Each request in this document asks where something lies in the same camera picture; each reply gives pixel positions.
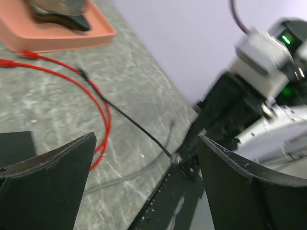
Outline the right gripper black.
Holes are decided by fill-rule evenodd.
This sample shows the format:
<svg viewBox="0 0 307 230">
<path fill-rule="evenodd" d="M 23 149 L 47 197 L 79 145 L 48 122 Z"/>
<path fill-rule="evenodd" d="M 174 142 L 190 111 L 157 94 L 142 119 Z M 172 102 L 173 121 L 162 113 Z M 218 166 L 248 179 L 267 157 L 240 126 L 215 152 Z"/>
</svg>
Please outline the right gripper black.
<svg viewBox="0 0 307 230">
<path fill-rule="evenodd" d="M 235 150 L 242 132 L 261 118 L 275 116 L 274 105 L 307 103 L 307 22 L 282 19 L 267 32 L 285 45 L 294 60 L 294 64 L 283 71 L 290 81 L 275 98 L 265 98 L 238 74 L 227 69 L 199 103 L 199 115 L 177 149 L 179 163 L 196 157 L 201 133 Z"/>
</svg>

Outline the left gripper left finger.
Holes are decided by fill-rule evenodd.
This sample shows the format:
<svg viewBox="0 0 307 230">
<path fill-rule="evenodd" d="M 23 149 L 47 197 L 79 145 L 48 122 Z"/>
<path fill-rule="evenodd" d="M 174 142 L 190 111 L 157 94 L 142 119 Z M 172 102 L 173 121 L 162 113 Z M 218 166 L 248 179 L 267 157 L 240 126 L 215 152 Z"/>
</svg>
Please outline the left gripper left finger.
<svg viewBox="0 0 307 230">
<path fill-rule="evenodd" d="M 74 228 L 96 147 L 93 132 L 0 168 L 2 230 Z"/>
</svg>

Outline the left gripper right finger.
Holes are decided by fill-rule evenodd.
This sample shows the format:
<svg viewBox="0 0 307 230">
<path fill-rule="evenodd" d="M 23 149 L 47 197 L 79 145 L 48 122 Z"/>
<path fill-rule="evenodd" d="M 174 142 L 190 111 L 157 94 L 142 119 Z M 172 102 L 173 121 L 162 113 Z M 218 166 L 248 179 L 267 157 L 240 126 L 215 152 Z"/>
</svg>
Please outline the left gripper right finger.
<svg viewBox="0 0 307 230">
<path fill-rule="evenodd" d="M 305 230 L 306 179 L 252 162 L 200 136 L 198 157 L 217 230 Z"/>
</svg>

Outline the black network switch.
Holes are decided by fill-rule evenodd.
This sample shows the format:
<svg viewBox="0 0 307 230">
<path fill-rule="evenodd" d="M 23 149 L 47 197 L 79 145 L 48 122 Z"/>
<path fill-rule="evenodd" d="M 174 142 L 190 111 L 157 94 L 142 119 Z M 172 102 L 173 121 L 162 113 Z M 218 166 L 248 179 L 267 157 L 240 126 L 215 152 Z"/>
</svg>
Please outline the black network switch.
<svg viewBox="0 0 307 230">
<path fill-rule="evenodd" d="M 7 167 L 36 156 L 31 131 L 0 134 L 0 167 Z"/>
</svg>

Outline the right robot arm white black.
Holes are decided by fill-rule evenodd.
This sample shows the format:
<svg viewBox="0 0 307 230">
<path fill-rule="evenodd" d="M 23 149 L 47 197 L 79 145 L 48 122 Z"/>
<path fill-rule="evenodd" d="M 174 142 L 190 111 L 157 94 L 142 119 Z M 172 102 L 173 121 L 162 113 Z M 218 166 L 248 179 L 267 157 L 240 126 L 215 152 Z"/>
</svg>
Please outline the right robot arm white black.
<svg viewBox="0 0 307 230">
<path fill-rule="evenodd" d="M 252 29 L 204 100 L 173 164 L 193 164 L 200 135 L 258 163 L 297 155 L 307 137 L 307 22 Z"/>
</svg>

